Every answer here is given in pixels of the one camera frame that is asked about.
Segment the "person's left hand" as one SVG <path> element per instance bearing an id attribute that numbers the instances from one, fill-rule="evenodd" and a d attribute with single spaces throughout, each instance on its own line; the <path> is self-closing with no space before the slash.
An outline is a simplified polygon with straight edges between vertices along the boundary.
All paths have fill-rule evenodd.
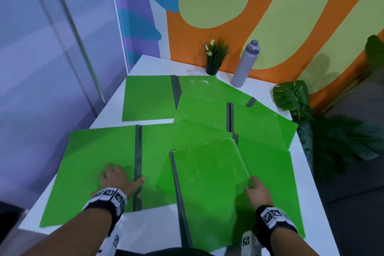
<path id="1" fill-rule="evenodd" d="M 133 181 L 128 180 L 123 168 L 119 165 L 106 164 L 104 171 L 100 173 L 99 181 L 101 189 L 108 187 L 118 188 L 128 199 L 134 195 L 131 194 L 131 182 Z"/>

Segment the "person's right hand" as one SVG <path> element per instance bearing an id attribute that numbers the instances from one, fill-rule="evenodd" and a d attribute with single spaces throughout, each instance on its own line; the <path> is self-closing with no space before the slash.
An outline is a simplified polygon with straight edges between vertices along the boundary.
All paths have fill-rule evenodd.
<path id="1" fill-rule="evenodd" d="M 255 212 L 260 206 L 274 206 L 274 203 L 271 198 L 271 194 L 267 187 L 256 176 L 250 176 L 251 184 L 250 187 L 255 187 L 257 189 L 257 195 L 247 195 L 248 202 Z"/>

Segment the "green plastic report file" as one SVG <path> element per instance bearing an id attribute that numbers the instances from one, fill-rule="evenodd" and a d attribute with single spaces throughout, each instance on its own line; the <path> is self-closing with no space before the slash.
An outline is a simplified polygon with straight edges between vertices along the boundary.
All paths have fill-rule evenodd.
<path id="1" fill-rule="evenodd" d="M 122 166 L 130 180 L 146 178 L 142 191 L 128 200 L 126 213 L 175 204 L 167 157 L 171 150 L 195 144 L 198 129 L 197 125 L 183 121 L 73 132 L 40 227 L 63 225 L 77 215 L 90 199 L 90 193 L 100 189 L 98 175 L 108 163 Z"/>
<path id="2" fill-rule="evenodd" d="M 237 244 L 253 225 L 244 187 L 249 173 L 233 138 L 171 147 L 156 189 L 177 202 L 181 246 L 206 252 Z"/>

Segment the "person's left forearm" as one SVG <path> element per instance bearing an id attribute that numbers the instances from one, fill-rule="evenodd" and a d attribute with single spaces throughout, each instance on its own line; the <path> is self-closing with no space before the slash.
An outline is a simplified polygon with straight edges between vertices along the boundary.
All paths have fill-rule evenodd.
<path id="1" fill-rule="evenodd" d="M 95 256 L 111 223 L 107 210 L 84 210 L 20 256 Z"/>

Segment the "person's right forearm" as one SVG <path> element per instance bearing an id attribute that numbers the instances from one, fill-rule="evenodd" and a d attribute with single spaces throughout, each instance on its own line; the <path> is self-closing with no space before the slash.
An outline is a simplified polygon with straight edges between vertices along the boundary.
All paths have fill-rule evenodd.
<path id="1" fill-rule="evenodd" d="M 277 227 L 270 237 L 273 256 L 319 256 L 295 231 Z"/>

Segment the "black marker wristband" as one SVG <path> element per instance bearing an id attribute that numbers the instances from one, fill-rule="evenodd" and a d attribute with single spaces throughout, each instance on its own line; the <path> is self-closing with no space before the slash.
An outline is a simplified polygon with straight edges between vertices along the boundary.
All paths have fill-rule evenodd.
<path id="1" fill-rule="evenodd" d="M 286 228 L 298 234 L 294 223 L 281 209 L 271 205 L 261 205 L 255 211 L 255 224 L 253 233 L 260 244 L 274 256 L 271 247 L 271 235 L 276 228 Z"/>
<path id="2" fill-rule="evenodd" d="M 107 187 L 98 191 L 83 207 L 83 211 L 91 208 L 104 209 L 111 214 L 112 222 L 108 237 L 112 234 L 116 224 L 125 211 L 128 198 L 118 188 Z"/>

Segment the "person's dark clothing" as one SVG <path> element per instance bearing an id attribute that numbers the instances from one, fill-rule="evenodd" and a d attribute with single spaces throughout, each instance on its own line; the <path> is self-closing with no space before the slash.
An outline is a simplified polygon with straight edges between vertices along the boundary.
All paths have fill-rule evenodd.
<path id="1" fill-rule="evenodd" d="M 115 256 L 214 256 L 206 251 L 196 248 L 167 248 L 149 253 L 135 253 L 117 249 Z"/>

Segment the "spread of green folders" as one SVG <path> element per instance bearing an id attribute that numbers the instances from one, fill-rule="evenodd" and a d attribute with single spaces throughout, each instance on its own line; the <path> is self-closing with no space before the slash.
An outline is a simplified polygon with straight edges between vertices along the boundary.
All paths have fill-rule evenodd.
<path id="1" fill-rule="evenodd" d="M 128 75 L 122 121 L 166 119 L 197 125 L 193 145 L 233 138 L 249 175 L 268 187 L 275 206 L 305 237 L 289 152 L 297 124 L 215 76 Z"/>

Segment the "large monstera plant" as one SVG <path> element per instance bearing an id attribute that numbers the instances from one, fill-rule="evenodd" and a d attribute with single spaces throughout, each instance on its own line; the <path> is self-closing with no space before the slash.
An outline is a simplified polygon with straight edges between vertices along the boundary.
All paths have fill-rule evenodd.
<path id="1" fill-rule="evenodd" d="M 277 108 L 289 111 L 315 181 L 346 171 L 347 163 L 384 155 L 384 131 L 361 120 L 336 115 L 313 115 L 303 80 L 276 84 L 272 97 Z"/>

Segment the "purple water bottle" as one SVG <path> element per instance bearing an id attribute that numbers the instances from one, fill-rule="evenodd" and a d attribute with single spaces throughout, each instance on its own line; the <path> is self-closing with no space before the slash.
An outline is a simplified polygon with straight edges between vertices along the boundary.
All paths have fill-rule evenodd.
<path id="1" fill-rule="evenodd" d="M 258 55 L 261 51 L 257 40 L 252 40 L 246 45 L 241 55 L 235 74 L 232 76 L 231 85 L 235 88 L 241 88 L 245 83 Z"/>

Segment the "small potted grass plant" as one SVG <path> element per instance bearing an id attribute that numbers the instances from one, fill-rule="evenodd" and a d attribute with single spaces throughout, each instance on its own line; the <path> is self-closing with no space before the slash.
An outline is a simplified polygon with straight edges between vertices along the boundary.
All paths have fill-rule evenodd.
<path id="1" fill-rule="evenodd" d="M 229 45 L 224 39 L 219 37 L 218 40 L 210 40 L 205 45 L 205 51 L 207 55 L 206 73 L 208 75 L 216 75 L 223 61 L 230 53 Z"/>

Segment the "grey metal frame bar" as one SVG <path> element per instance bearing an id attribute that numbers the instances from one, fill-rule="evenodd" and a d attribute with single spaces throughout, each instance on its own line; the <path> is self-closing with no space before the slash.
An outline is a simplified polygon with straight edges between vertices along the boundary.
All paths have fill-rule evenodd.
<path id="1" fill-rule="evenodd" d="M 66 0 L 59 0 L 59 1 L 60 1 L 60 4 L 61 4 L 61 6 L 62 6 L 62 8 L 64 10 L 66 19 L 67 19 L 67 21 L 68 21 L 68 23 L 70 25 L 71 31 L 72 31 L 72 33 L 74 35 L 74 38 L 75 38 L 75 40 L 76 40 L 76 42 L 77 42 L 77 44 L 79 46 L 80 52 L 81 52 L 81 54 L 83 56 L 84 62 L 86 64 L 86 66 L 87 66 L 88 72 L 89 72 L 89 74 L 91 76 L 91 79 L 92 79 L 92 81 L 94 83 L 94 86 L 95 86 L 95 88 L 97 90 L 97 93 L 98 93 L 98 95 L 99 95 L 103 105 L 105 106 L 106 105 L 106 99 L 105 99 L 104 94 L 102 92 L 101 86 L 99 84 L 98 78 L 97 78 L 97 76 L 95 74 L 95 71 L 93 69 L 93 66 L 92 66 L 92 64 L 90 62 L 89 56 L 87 54 L 87 51 L 86 51 L 86 49 L 84 47 L 83 41 L 82 41 L 82 39 L 81 39 L 81 37 L 79 35 L 78 28 L 77 28 L 77 26 L 76 26 L 76 24 L 74 22 L 74 19 L 73 19 L 73 16 L 72 16 L 71 12 L 70 12 L 68 4 L 67 4 Z"/>

